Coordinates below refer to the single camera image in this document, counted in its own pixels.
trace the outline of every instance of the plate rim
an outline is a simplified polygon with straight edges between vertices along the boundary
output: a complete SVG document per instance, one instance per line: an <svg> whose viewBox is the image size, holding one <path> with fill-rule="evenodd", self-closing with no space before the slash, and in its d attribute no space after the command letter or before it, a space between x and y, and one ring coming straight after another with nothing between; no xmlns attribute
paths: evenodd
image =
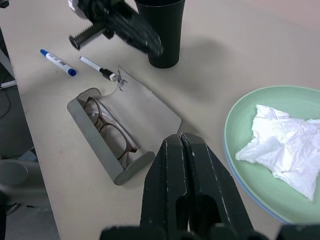
<svg viewBox="0 0 320 240"><path fill-rule="evenodd" d="M272 209L272 207L270 207L268 204L266 204L246 183L246 181L241 177L241 175L239 174L237 168L235 167L233 161L231 160L232 157L230 155L229 149L228 149L228 145L227 145L227 125L229 122L229 118L230 115L232 113L232 111L234 110L234 108L238 105L239 102L241 102L244 98L246 98L248 95L251 95L255 92L258 91L262 91L265 89L272 89L272 88L298 88L298 89L305 89L305 90L311 90L311 91L315 91L320 93L320 90L311 88L311 87L304 87L304 86L297 86L297 85L273 85L273 86L266 86L266 87L261 87L258 88L256 90L253 90L251 92L248 92L247 94L245 94L244 96L242 96L238 101L236 101L236 103L232 106L232 108L230 109L226 120L225 120L225 124L224 124L224 134L223 134L223 147L224 147L224 154L226 157L226 160L228 162L228 165L231 169L232 174L235 176L235 179L237 180L237 182L241 185L241 187L244 189L244 191L249 195L249 197L258 205L260 206L263 210L265 210L268 214L270 214L271 216L273 216L274 218L276 218L277 220L279 220L280 222L284 223L284 224L291 224L292 221L289 220L288 218L286 218L285 216L283 216L282 214L278 213L277 211L275 211L274 209Z"/></svg>

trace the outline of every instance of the table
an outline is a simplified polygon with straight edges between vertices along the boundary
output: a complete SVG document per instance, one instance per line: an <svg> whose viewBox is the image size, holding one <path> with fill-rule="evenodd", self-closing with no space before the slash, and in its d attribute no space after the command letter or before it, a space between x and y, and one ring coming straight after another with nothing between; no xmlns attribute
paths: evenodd
<svg viewBox="0 0 320 240"><path fill-rule="evenodd" d="M121 65L182 116L184 130L203 137L229 168L224 124L241 96L270 85L320 88L319 24L313 21L316 18L310 20L314 12L301 8L308 14L290 15L287 12L293 13L292 6L298 2L289 4L286 11L280 2L285 0L271 7L263 1L187 0L180 61L170 69L152 67L146 55L118 37L101 36L80 52L75 50L68 36L89 22L73 14L67 0L15 0L0 10L2 32L62 240L95 240L106 226L137 225L148 171L147 167L123 186L114 185L73 121L67 111L71 99L88 88L98 88L102 94L115 88L79 57L114 71ZM277 5L280 12L274 11ZM56 68L40 54L41 48L74 66L77 76ZM280 223L238 189L255 229L273 238Z"/></svg>

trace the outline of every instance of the eyeglasses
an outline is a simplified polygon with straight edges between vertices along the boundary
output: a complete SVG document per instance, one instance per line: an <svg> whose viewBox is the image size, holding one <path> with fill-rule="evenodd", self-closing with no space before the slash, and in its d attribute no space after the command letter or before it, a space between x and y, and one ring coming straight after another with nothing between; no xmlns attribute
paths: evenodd
<svg viewBox="0 0 320 240"><path fill-rule="evenodd" d="M93 97L88 97L83 109L86 107L91 108L90 113L87 112L87 114L118 161L126 154L128 157L129 153L137 151L137 147L122 126L111 114L102 112L100 105Z"/></svg>

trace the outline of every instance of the blue marker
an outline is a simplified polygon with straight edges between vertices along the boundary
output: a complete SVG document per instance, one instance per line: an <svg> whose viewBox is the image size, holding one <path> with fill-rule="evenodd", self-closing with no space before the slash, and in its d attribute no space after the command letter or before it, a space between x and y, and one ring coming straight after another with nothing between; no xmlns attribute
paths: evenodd
<svg viewBox="0 0 320 240"><path fill-rule="evenodd" d="M65 64L63 61L61 61L59 58L51 54L50 52L41 49L40 52L45 56L47 59L49 59L51 62L53 62L55 65L57 65L59 68L61 68L63 71L65 71L70 76L75 76L77 74L77 71L74 70L69 65Z"/></svg>

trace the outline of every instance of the brown eyeglass frame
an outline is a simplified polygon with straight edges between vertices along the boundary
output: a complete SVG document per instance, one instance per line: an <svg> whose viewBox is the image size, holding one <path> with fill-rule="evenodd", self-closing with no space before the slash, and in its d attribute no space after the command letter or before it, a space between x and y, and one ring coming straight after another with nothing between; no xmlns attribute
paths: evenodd
<svg viewBox="0 0 320 240"><path fill-rule="evenodd" d="M122 130L119 129L116 125L114 125L114 124L112 124L112 123L110 123L110 122L107 122L107 121L104 119L104 117L103 117L103 115L102 115L101 108L100 108L98 102L97 102L93 97L91 97L91 96L88 97L88 99L86 100L85 105L84 105L83 108L85 108L86 105L87 105L90 101L93 101L93 102L97 105L97 108L98 108L98 118L96 119L96 122L95 122L94 126L97 125L97 123L98 123L99 120L102 122L102 127L98 130L99 133L101 133L101 131L102 131L102 129L103 129L104 127L106 127L106 126L112 126L112 127L116 128L116 129L121 133L121 135L124 137L124 139L125 139L125 144L126 144L125 150L124 150L124 152L122 153L122 155L121 155L117 160L121 159L125 154L135 153L135 152L137 151L137 149L135 149L135 148L132 146L132 144L130 143L130 141L128 140L128 138L126 137L126 135L122 132Z"/></svg>

